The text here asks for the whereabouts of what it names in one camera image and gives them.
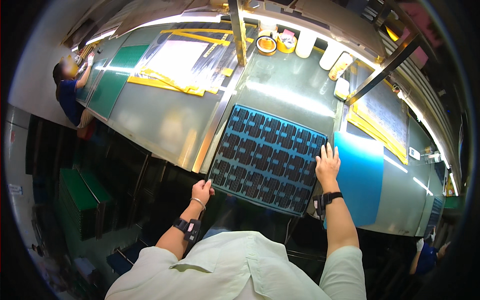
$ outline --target clear plastic sheet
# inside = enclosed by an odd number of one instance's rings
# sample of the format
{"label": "clear plastic sheet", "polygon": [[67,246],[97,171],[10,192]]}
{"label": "clear plastic sheet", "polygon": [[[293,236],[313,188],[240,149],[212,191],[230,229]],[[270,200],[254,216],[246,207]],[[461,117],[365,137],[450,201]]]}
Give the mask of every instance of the clear plastic sheet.
{"label": "clear plastic sheet", "polygon": [[[246,26],[247,46],[256,27]],[[151,43],[128,82],[203,96],[216,94],[237,65],[231,23],[181,23]]]}

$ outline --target forearm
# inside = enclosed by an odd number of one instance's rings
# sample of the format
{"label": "forearm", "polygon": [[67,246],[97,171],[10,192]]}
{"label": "forearm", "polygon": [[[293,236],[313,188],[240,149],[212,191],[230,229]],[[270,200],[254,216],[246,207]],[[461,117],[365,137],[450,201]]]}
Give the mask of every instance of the forearm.
{"label": "forearm", "polygon": [[419,263],[419,258],[420,258],[420,253],[421,251],[417,251],[417,254],[415,254],[415,257],[413,258],[412,265],[410,266],[410,274],[415,274],[417,271],[417,265]]}
{"label": "forearm", "polygon": [[[336,180],[324,183],[322,188],[324,193],[340,191]],[[343,198],[335,198],[325,207],[325,217],[328,241],[327,257],[343,246],[359,247],[357,229]]]}
{"label": "forearm", "polygon": [[84,71],[82,77],[77,81],[77,88],[81,88],[81,87],[84,87],[86,82],[87,82],[87,79],[88,79],[88,76],[90,75],[90,70],[92,69],[91,66],[88,66],[86,68],[86,70]]}
{"label": "forearm", "polygon": [[[187,222],[191,219],[198,220],[202,209],[203,207],[200,203],[191,201],[187,209],[180,215],[180,218]],[[185,234],[180,229],[172,226],[160,237],[155,246],[172,252],[180,260],[188,245],[188,242],[183,239],[184,236]]]}

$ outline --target person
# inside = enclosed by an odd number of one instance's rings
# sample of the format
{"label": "person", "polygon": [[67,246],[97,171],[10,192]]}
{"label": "person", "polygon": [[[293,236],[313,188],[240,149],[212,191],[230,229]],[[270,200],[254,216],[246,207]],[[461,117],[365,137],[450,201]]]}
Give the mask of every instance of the person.
{"label": "person", "polygon": [[[333,153],[327,143],[316,162],[324,193],[340,192],[338,149]],[[201,180],[193,186],[181,219],[198,219],[215,193],[211,184]],[[366,299],[362,253],[348,208],[337,197],[325,209],[328,248],[319,285],[288,261],[283,244],[259,232],[219,232],[196,243],[182,259],[187,247],[184,233],[171,227],[154,247],[140,251],[131,270],[113,283],[105,299]]]}
{"label": "person", "polygon": [[55,92],[57,101],[60,103],[67,118],[78,129],[85,128],[94,118],[88,110],[76,101],[76,91],[85,86],[92,68],[93,58],[94,53],[90,53],[87,58],[87,68],[79,80],[69,78],[68,66],[65,60],[61,60],[53,68],[53,80],[57,85]]}
{"label": "person", "polygon": [[435,268],[443,259],[450,242],[444,244],[439,250],[430,247],[423,238],[417,241],[417,253],[410,266],[410,274],[425,275]]}

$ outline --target hand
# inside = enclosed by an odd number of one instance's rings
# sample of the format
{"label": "hand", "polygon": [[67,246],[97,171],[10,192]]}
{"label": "hand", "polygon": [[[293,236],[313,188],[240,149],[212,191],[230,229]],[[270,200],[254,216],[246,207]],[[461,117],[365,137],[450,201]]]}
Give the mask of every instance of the hand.
{"label": "hand", "polygon": [[211,186],[212,180],[209,179],[207,182],[200,180],[192,187],[192,198],[197,198],[206,205],[210,196],[215,195],[215,190]]}
{"label": "hand", "polygon": [[88,54],[88,57],[87,57],[87,62],[88,62],[88,66],[92,66],[93,64],[93,57],[95,56],[95,53],[91,52],[90,54]]}
{"label": "hand", "polygon": [[418,240],[417,242],[417,252],[420,252],[422,249],[423,249],[423,244],[425,242],[423,241],[423,238],[421,238],[420,240]]}
{"label": "hand", "polygon": [[435,233],[435,227],[436,227],[436,226],[433,226],[433,233],[430,235],[430,238],[432,239],[432,241],[435,241],[435,235],[436,235],[436,233]]}
{"label": "hand", "polygon": [[338,170],[340,169],[340,158],[338,158],[338,147],[335,147],[335,154],[333,154],[330,143],[327,143],[326,150],[325,146],[322,145],[321,154],[322,158],[319,156],[315,157],[317,161],[315,173],[318,181],[325,191],[325,189],[331,187],[332,185],[337,185],[336,176],[338,174]]}

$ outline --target stack of circuit boards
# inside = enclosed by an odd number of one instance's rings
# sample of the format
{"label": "stack of circuit boards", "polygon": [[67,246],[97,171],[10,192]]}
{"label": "stack of circuit boards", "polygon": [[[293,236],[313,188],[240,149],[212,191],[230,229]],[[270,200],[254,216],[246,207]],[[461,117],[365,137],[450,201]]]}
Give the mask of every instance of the stack of circuit boards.
{"label": "stack of circuit boards", "polygon": [[56,210],[66,228],[73,227],[78,231],[80,240],[96,235],[99,203],[105,203],[101,230],[103,233],[112,229],[115,208],[112,198],[91,172],[84,171],[80,174],[75,169],[60,169]]}

